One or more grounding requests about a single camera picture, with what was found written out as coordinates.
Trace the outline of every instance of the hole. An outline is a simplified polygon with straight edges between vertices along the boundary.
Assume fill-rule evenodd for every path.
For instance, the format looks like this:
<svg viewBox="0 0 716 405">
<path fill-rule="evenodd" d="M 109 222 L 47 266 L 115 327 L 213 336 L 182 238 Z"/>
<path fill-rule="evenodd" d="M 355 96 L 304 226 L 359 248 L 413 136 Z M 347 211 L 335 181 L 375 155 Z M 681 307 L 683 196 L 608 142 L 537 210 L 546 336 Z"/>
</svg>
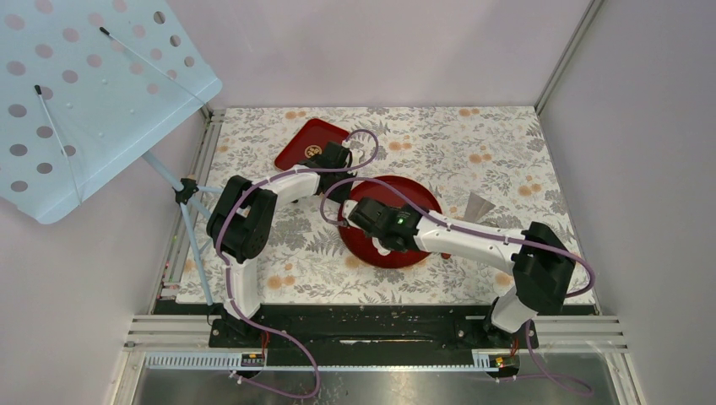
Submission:
<svg viewBox="0 0 716 405">
<path fill-rule="evenodd" d="M 142 74 L 143 71 L 144 67 L 142 67 L 142 64 L 139 62 L 132 62 L 132 64 L 129 65 L 129 72 L 133 74 Z"/>
<path fill-rule="evenodd" d="M 95 54 L 89 55 L 87 57 L 87 64 L 93 68 L 98 68 L 98 67 L 102 66 L 102 57 L 100 57 L 99 55 L 95 55 Z"/>
<path fill-rule="evenodd" d="M 55 9 L 50 0 L 35 0 L 35 8 L 44 14 L 49 14 Z"/>
<path fill-rule="evenodd" d="M 20 104 L 13 104 L 10 107 L 8 107 L 8 112 L 11 116 L 14 116 L 16 118 L 22 118 L 23 116 L 27 115 L 27 109 L 24 108 L 24 105 Z"/>
<path fill-rule="evenodd" d="M 42 90 L 42 98 L 45 100 L 51 100 L 52 96 L 55 95 L 54 92 L 52 92 L 52 89 L 46 86 L 40 86 L 40 90 Z"/>
<path fill-rule="evenodd" d="M 38 137 L 47 139 L 52 136 L 53 131 L 52 128 L 43 125 L 42 127 L 37 128 L 37 131 L 35 131 L 35 133 L 37 133 Z"/>
<path fill-rule="evenodd" d="M 112 40 L 111 47 L 113 51 L 124 52 L 124 45 L 117 42 L 117 40 Z"/>
<path fill-rule="evenodd" d="M 68 42 L 79 41 L 79 32 L 77 32 L 77 30 L 74 28 L 66 28 L 66 29 L 62 30 L 62 36 Z"/>
<path fill-rule="evenodd" d="M 8 72 L 15 76 L 22 76 L 24 74 L 24 65 L 18 61 L 8 62 Z"/>
<path fill-rule="evenodd" d="M 164 24 L 166 21 L 166 16 L 161 11 L 157 11 L 155 13 L 155 23 L 157 24 Z"/>
<path fill-rule="evenodd" d="M 62 79 L 67 83 L 75 83 L 78 79 L 77 72 L 74 70 L 66 70 L 62 72 Z"/>
<path fill-rule="evenodd" d="M 137 38 L 144 38 L 147 35 L 147 31 L 141 24 L 134 25 L 132 27 L 132 32 Z"/>
<path fill-rule="evenodd" d="M 52 48 L 47 44 L 39 44 L 35 47 L 35 53 L 38 57 L 44 57 L 47 59 L 52 56 Z"/>
<path fill-rule="evenodd" d="M 102 18 L 102 16 L 99 13 L 92 13 L 87 16 L 87 20 L 90 24 L 93 26 L 100 28 L 102 25 L 105 24 L 105 19 Z"/>
<path fill-rule="evenodd" d="M 50 173 L 52 171 L 52 165 L 49 163 L 40 163 L 37 165 L 37 172 L 41 175 L 46 175 L 47 173 Z"/>
<path fill-rule="evenodd" d="M 24 20 L 17 14 L 8 14 L 5 16 L 5 25 L 12 30 L 20 31 L 24 28 Z"/>
<path fill-rule="evenodd" d="M 10 185 L 10 190 L 14 192 L 23 192 L 27 190 L 27 183 L 24 181 L 15 181 Z"/>
<path fill-rule="evenodd" d="M 10 147 L 10 153 L 13 156 L 25 156 L 27 154 L 27 147 L 22 143 L 16 143 Z"/>
<path fill-rule="evenodd" d="M 112 6 L 118 13 L 124 13 L 127 11 L 127 4 L 124 0 L 114 0 L 112 1 Z"/>
</svg>

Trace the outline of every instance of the gray triangular object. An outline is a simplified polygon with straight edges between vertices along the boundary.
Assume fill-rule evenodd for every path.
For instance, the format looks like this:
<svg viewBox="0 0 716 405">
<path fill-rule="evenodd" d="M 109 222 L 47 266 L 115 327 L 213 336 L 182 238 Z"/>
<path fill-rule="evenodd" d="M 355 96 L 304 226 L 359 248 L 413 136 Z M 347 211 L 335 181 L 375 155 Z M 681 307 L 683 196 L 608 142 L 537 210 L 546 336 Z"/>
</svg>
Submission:
<svg viewBox="0 0 716 405">
<path fill-rule="evenodd" d="M 468 206 L 465 209 L 465 215 L 463 220 L 477 224 L 480 218 L 484 217 L 486 213 L 489 213 L 495 207 L 495 204 L 485 200 L 483 197 L 477 195 L 476 192 L 470 192 L 468 198 Z"/>
</svg>

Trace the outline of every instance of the logo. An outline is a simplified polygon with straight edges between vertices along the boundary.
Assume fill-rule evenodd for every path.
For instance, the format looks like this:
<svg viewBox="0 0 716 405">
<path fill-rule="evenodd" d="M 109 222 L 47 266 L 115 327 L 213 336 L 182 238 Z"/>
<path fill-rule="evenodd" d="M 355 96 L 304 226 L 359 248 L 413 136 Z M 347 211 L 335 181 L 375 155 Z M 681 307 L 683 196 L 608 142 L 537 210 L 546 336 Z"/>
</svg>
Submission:
<svg viewBox="0 0 716 405">
<path fill-rule="evenodd" d="M 320 146 L 318 146 L 318 145 L 311 145 L 311 146 L 309 146 L 308 148 L 306 148 L 306 150 L 303 152 L 303 154 L 304 154 L 307 158 L 310 158 L 310 157 L 313 156 L 314 154 L 321 154 L 322 152 L 323 152 L 323 149 L 321 149 Z"/>
</svg>

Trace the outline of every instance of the floral tablecloth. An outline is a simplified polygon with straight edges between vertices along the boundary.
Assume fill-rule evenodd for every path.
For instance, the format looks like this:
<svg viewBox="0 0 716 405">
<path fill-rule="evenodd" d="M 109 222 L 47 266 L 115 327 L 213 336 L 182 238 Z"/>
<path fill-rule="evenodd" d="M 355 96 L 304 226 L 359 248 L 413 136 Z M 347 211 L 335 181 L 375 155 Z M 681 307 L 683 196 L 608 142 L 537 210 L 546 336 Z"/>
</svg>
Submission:
<svg viewBox="0 0 716 405">
<path fill-rule="evenodd" d="M 482 223 L 526 228 L 548 224 L 578 253 L 567 206 L 557 184 L 540 123 L 532 107 L 437 108 L 231 108 L 226 111 L 208 186 L 223 186 L 235 174 L 249 179 L 277 172 L 274 159 L 311 118 L 346 130 L 368 128 L 380 139 L 377 159 L 359 176 L 399 175 L 428 187 L 443 212 L 461 218 L 470 192 L 496 207 Z M 349 141 L 368 156 L 368 136 Z M 218 197 L 204 196 L 212 208 Z M 280 209 L 258 261 L 263 302 L 334 304 L 489 304 L 513 283 L 478 262 L 431 255 L 404 269 L 381 269 L 352 256 L 332 225 L 318 213 L 319 197 Z M 338 204 L 331 202 L 329 215 Z M 201 246 L 206 220 L 196 224 Z M 222 261 L 213 249 L 202 257 L 214 301 L 225 298 Z M 578 266 L 572 289 L 585 285 Z M 176 301 L 205 302 L 192 255 L 186 261 Z M 570 303 L 594 303 L 589 294 Z"/>
</svg>

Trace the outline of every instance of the gray wall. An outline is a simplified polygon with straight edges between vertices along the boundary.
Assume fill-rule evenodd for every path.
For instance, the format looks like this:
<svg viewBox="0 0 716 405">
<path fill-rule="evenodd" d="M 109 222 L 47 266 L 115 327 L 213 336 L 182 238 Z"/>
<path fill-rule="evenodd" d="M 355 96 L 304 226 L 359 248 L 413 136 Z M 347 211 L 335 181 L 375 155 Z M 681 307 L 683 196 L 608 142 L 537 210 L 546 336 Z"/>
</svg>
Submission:
<svg viewBox="0 0 716 405">
<path fill-rule="evenodd" d="M 202 125 L 194 114 L 152 150 L 185 175 Z M 0 403 L 101 403 L 176 210 L 142 160 L 55 224 L 0 200 Z"/>
<path fill-rule="evenodd" d="M 542 116 L 650 404 L 713 403 L 716 3 L 608 2 Z"/>
<path fill-rule="evenodd" d="M 212 105 L 532 105 L 589 0 L 168 0 Z"/>
</svg>

